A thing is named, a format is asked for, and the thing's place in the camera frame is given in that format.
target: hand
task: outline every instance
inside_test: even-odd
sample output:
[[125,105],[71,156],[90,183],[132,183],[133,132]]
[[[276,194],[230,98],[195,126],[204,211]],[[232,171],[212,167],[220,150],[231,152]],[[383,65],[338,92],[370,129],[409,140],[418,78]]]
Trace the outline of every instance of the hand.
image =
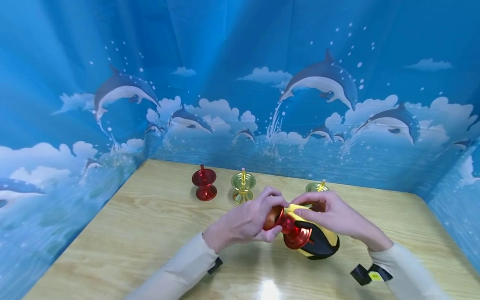
[[235,243],[254,240],[273,242],[282,227],[276,226],[265,231],[263,226],[268,213],[277,205],[288,207],[289,204],[281,192],[266,187],[258,198],[235,207],[207,228],[203,233],[204,240],[216,253]]
[[334,191],[306,193],[292,203],[312,204],[310,210],[297,209],[295,214],[337,234],[361,240],[374,252],[393,246],[393,242],[377,226],[346,204]]

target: gold spinning top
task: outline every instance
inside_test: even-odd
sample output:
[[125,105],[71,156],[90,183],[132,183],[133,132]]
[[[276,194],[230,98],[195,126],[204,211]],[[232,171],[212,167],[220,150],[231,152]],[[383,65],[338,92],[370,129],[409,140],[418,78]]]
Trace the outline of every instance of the gold spinning top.
[[325,192],[328,191],[329,188],[325,185],[325,179],[322,182],[311,182],[305,188],[306,192]]
[[241,168],[241,172],[232,177],[232,186],[235,189],[233,201],[237,204],[242,204],[248,200],[252,200],[252,190],[256,183],[255,177],[250,173],[246,173],[245,168]]

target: table surface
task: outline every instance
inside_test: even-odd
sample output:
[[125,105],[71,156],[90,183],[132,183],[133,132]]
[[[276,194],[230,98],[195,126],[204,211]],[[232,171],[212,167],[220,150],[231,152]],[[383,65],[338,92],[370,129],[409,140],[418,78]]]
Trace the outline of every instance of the table surface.
[[[238,171],[217,173],[218,195],[195,197],[192,174],[199,166],[149,160],[115,194],[24,298],[25,300],[121,300],[184,243],[234,208],[230,185]],[[309,180],[253,173],[254,195],[267,185],[290,201]],[[478,299],[480,279],[422,199],[384,190],[327,184],[346,202],[415,253],[456,300]],[[371,264],[358,241],[340,237],[340,250],[312,262],[289,250],[279,236],[273,244],[234,245],[220,254],[223,266],[182,299],[394,299],[384,283],[361,287],[349,274]]]

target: sleeve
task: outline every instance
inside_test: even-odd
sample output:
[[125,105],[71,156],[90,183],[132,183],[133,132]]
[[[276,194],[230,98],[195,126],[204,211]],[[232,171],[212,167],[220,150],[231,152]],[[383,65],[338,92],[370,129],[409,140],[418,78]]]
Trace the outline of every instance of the sleeve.
[[125,300],[178,300],[216,265],[217,258],[199,233]]
[[450,300],[420,260],[405,247],[395,244],[383,252],[369,250],[369,254],[374,264],[392,275],[386,284],[398,300]]

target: dolphin backdrop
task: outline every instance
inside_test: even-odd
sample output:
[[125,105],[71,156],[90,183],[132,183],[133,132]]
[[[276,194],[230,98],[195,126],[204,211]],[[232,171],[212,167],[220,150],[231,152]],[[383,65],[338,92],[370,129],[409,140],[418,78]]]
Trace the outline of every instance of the dolphin backdrop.
[[479,9],[3,3],[0,299],[149,158],[415,193],[480,270]]

